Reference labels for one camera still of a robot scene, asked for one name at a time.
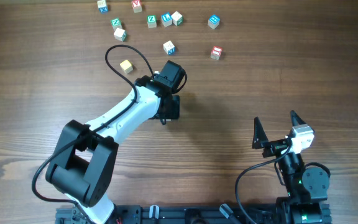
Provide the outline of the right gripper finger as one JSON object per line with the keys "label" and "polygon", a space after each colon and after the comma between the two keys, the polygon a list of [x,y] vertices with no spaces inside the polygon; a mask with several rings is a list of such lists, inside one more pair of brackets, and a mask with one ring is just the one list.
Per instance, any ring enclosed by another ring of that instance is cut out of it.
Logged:
{"label": "right gripper finger", "polygon": [[290,111],[290,119],[291,119],[292,126],[299,126],[299,125],[306,124],[294,110]]}
{"label": "right gripper finger", "polygon": [[253,149],[261,149],[266,147],[269,143],[269,139],[266,136],[266,133],[263,129],[262,123],[260,122],[259,117],[254,118],[254,136],[252,140]]}

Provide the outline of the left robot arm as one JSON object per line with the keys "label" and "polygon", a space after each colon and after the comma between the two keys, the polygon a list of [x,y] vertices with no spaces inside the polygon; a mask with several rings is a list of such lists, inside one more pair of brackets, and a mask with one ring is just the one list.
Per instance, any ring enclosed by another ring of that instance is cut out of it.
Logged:
{"label": "left robot arm", "polygon": [[67,123],[54,150],[45,179],[74,201],[58,209],[56,223],[121,223],[106,191],[120,144],[144,121],[178,119],[186,72],[168,61],[162,71],[138,78],[131,92],[102,116],[81,124]]}

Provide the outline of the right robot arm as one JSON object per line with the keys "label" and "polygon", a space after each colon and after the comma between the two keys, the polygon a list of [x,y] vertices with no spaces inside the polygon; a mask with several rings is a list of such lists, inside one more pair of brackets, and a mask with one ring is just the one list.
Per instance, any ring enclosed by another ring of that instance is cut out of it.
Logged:
{"label": "right robot arm", "polygon": [[258,117],[254,118],[252,147],[263,149],[263,157],[274,157],[276,173],[288,196],[276,199],[273,219],[277,223],[331,223],[328,199],[331,173],[317,162],[304,163],[301,151],[309,148],[314,129],[294,111],[292,128],[285,138],[269,141]]}

